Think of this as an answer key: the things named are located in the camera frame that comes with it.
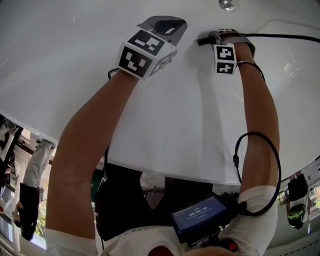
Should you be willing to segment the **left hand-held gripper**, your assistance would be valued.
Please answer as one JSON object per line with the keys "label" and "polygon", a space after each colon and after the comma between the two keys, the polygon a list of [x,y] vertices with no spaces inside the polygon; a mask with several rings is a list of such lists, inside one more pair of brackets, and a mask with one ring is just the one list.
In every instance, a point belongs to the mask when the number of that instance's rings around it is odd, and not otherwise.
{"label": "left hand-held gripper", "polygon": [[179,43],[188,25],[175,16],[151,16],[132,30],[132,35],[119,48],[117,67],[145,80],[165,68],[177,54]]}

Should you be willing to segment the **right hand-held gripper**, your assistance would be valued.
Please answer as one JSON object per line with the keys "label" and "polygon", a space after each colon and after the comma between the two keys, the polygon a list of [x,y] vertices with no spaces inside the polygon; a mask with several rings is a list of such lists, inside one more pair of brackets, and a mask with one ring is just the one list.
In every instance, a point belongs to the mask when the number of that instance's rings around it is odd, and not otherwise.
{"label": "right hand-held gripper", "polygon": [[209,44],[214,52],[214,68],[217,74],[233,75],[237,66],[235,44],[246,43],[255,55],[256,47],[245,36],[240,34],[224,34],[226,29],[213,30],[209,32]]}

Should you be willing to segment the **person's right forearm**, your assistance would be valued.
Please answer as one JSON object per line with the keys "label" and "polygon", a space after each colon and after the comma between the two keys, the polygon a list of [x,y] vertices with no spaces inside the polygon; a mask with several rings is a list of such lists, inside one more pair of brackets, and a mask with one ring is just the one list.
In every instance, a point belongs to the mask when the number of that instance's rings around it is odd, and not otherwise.
{"label": "person's right forearm", "polygon": [[247,130],[260,132],[275,145],[280,143],[279,121],[273,97],[252,56],[249,45],[234,45],[242,81]]}

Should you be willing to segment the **person's left forearm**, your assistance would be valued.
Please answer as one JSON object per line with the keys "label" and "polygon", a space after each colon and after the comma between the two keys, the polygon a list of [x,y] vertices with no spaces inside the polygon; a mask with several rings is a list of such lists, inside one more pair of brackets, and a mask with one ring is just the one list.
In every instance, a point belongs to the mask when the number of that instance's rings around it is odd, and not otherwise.
{"label": "person's left forearm", "polygon": [[119,71],[75,113],[59,139],[50,180],[91,179],[138,82]]}

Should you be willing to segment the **white rectangular bathtub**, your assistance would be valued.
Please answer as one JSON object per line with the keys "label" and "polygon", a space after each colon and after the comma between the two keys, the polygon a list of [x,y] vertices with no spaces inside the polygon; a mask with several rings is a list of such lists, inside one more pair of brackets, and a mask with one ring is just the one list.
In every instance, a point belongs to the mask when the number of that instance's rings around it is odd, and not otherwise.
{"label": "white rectangular bathtub", "polygon": [[75,112],[108,80],[122,42],[152,16],[186,20],[177,54],[141,81],[113,135],[108,161],[164,176],[237,185],[246,132],[240,74],[216,74],[218,29],[320,39],[320,0],[2,0],[0,114],[57,142]]}

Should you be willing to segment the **black chest monitor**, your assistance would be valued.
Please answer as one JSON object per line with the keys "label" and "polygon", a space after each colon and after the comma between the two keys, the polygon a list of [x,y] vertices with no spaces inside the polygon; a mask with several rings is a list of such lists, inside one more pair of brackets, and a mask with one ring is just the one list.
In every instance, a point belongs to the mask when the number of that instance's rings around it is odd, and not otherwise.
{"label": "black chest monitor", "polygon": [[214,235],[227,211],[227,206],[210,193],[173,212],[171,219],[179,242],[192,245]]}

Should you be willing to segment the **person's black shorts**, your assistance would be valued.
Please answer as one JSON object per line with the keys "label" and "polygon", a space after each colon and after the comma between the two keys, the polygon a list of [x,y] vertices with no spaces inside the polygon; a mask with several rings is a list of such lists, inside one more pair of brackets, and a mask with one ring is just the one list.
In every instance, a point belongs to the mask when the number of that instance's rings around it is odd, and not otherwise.
{"label": "person's black shorts", "polygon": [[106,163],[106,181],[95,194],[95,219],[99,236],[108,241],[127,230],[147,226],[172,226],[171,214],[213,190],[213,184],[164,178],[164,195],[152,209],[141,186],[142,172]]}

